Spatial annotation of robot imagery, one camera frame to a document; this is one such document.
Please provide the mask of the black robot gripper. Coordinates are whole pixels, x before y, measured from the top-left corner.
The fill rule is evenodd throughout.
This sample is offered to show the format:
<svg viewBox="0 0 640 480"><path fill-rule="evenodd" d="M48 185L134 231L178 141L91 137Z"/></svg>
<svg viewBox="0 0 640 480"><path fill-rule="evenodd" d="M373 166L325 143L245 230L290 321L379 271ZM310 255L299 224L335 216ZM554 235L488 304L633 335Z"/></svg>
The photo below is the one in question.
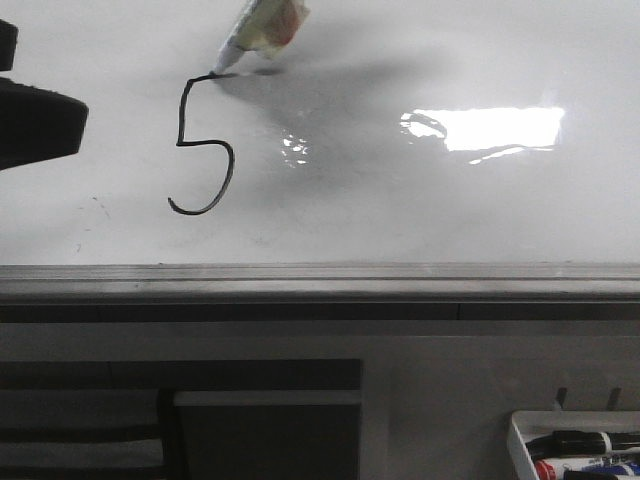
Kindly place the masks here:
<svg viewBox="0 0 640 480"><path fill-rule="evenodd" d="M78 153L88 115L78 99L2 76L1 168Z"/></svg>

